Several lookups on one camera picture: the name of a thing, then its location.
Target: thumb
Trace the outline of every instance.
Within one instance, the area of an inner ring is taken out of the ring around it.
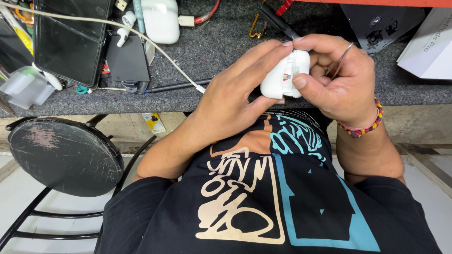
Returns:
[[[282,99],[272,99],[267,98],[263,95],[259,96],[253,102],[249,104],[250,110],[255,115],[261,115],[264,113],[269,107],[275,104],[284,104],[284,97]]]
[[[311,75],[300,73],[293,77],[293,86],[312,105],[319,107],[330,99],[330,91]]]

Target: braided bracelet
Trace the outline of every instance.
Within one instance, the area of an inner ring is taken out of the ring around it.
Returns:
[[[380,125],[380,122],[383,119],[383,106],[377,100],[376,97],[374,97],[374,99],[375,99],[375,105],[377,106],[378,114],[377,114],[377,117],[375,117],[375,121],[373,122],[373,124],[366,126],[364,128],[351,128],[351,127],[346,126],[343,122],[337,121],[338,125],[343,130],[347,131],[347,133],[349,135],[351,135],[352,137],[361,137],[361,135],[375,130],[375,128],[377,128],[378,125]]]

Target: tweezers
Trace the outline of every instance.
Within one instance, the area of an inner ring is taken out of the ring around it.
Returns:
[[[331,80],[334,80],[337,76],[337,74],[339,73],[340,69],[342,68],[342,60],[344,60],[345,56],[348,54],[348,52],[350,51],[350,49],[353,46],[353,42],[350,44],[350,46],[345,50],[344,54],[341,56],[341,58],[339,58],[339,60],[337,60],[330,68],[328,68],[328,71],[326,72],[325,76],[327,76],[330,71],[332,69],[334,69],[337,65],[339,65],[338,69],[336,70],[336,72],[334,73],[333,77],[331,78]]]

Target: red cable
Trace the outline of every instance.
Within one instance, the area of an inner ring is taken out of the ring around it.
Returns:
[[[215,6],[213,7],[213,9],[211,11],[209,11],[208,13],[204,14],[203,16],[199,17],[199,18],[195,18],[195,24],[201,24],[202,22],[210,19],[210,17],[212,17],[212,15],[215,13],[215,11],[218,9],[218,6],[220,5],[220,0],[217,0],[217,3],[215,4]]]
[[[283,13],[286,12],[286,10],[289,8],[289,6],[294,2],[294,0],[286,0],[284,4],[276,11],[276,15],[281,16]]]

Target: smartphone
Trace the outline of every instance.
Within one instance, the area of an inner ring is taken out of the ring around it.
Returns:
[[[112,0],[35,0],[35,8],[75,17],[107,19]],[[34,63],[78,85],[97,87],[106,37],[105,23],[35,16]]]

